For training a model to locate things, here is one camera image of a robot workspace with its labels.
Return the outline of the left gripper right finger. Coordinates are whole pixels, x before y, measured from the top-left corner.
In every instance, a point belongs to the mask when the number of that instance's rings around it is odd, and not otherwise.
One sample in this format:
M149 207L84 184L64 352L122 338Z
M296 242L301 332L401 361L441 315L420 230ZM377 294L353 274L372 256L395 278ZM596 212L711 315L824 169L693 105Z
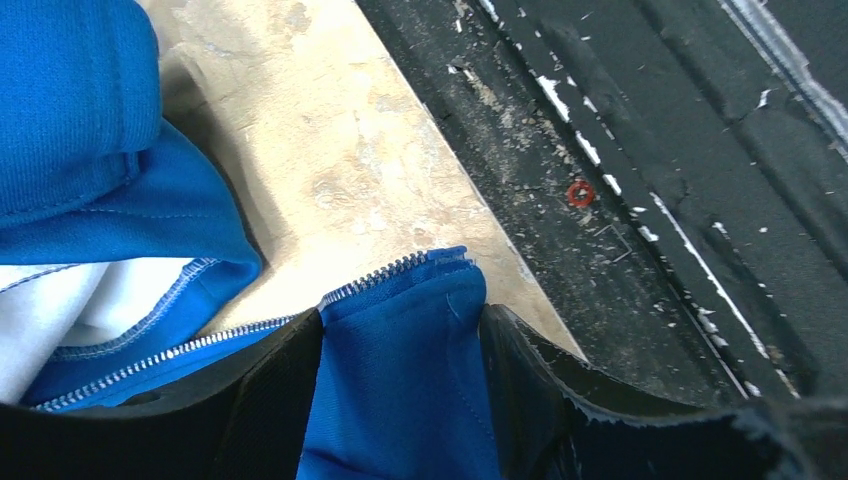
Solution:
M509 308L480 318L505 479L843 479L847 402L700 408L654 396L540 336Z

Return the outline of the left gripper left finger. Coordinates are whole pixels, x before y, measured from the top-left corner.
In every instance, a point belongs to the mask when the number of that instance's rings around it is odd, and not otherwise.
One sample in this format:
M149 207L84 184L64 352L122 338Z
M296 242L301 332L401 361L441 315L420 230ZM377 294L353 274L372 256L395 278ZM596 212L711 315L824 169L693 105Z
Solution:
M120 404L1 410L5 479L292 479L323 325L307 311L252 346Z

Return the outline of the blue zip jacket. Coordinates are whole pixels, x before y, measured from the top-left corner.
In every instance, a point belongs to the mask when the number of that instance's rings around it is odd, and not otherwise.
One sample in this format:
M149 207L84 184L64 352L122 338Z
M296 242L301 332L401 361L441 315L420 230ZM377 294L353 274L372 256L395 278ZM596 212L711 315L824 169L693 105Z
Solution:
M145 11L3 2L1 410L113 407L254 345L301 314L202 329L261 268L227 184L163 116ZM323 339L292 479L497 478L485 297L455 247L306 310Z

